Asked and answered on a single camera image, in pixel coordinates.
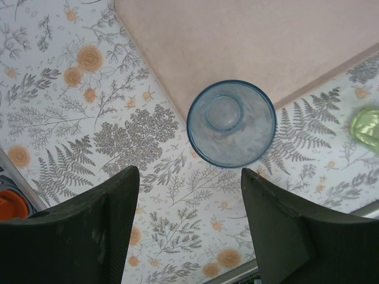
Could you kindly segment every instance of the orange lid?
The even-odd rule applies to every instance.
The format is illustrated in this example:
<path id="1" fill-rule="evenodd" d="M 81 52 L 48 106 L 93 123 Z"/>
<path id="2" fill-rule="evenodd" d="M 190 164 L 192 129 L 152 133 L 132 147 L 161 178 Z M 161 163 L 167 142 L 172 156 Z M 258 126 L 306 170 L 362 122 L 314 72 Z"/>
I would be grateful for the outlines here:
<path id="1" fill-rule="evenodd" d="M 14 191 L 0 191 L 0 221 L 26 218 L 29 214 L 25 200 Z"/>

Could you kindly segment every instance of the glass bowl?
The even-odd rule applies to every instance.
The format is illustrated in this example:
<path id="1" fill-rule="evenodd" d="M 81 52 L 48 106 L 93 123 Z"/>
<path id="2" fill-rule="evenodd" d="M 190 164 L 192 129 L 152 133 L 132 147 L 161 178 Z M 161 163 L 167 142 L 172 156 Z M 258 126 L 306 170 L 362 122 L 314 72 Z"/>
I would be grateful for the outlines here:
<path id="1" fill-rule="evenodd" d="M 261 89 L 225 80 L 196 97 L 187 117 L 187 134 L 205 161 L 218 167 L 243 167 L 267 151 L 276 125 L 274 106 Z"/>

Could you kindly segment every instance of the green glass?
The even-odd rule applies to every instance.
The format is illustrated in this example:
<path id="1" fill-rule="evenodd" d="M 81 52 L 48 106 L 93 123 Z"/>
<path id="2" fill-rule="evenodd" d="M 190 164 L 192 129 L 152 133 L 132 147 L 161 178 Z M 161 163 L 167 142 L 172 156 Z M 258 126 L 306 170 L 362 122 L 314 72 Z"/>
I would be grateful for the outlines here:
<path id="1" fill-rule="evenodd" d="M 361 110 L 351 122 L 350 133 L 354 139 L 379 154 L 379 107 Z"/>

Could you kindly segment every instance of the tablecloth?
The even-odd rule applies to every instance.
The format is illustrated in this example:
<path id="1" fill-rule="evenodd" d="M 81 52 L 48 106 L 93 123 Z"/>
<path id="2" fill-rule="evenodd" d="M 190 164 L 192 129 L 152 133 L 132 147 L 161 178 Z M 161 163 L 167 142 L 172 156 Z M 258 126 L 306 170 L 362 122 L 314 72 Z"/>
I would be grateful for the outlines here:
<path id="1" fill-rule="evenodd" d="M 0 0 L 0 18 L 0 148 L 45 204 L 140 169 L 123 283 L 203 283 L 255 258 L 240 169 L 191 148 L 110 0 Z M 379 157 L 349 122 L 379 104 L 378 71 L 376 54 L 278 110 L 250 168 L 338 211 L 377 200 Z"/>

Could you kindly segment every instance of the table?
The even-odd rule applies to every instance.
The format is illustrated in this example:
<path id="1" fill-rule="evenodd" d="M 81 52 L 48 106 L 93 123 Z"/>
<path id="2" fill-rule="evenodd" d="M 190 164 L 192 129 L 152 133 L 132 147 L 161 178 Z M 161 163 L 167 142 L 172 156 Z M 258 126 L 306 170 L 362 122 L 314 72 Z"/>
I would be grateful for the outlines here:
<path id="1" fill-rule="evenodd" d="M 139 167 L 123 283 L 203 283 L 254 259 L 240 170 L 197 156 L 110 1 L 87 2 L 0 1 L 0 148 L 46 206 Z M 348 132 L 379 103 L 378 71 L 379 54 L 279 110 L 250 168 L 342 212 L 379 199 L 379 157 Z"/>

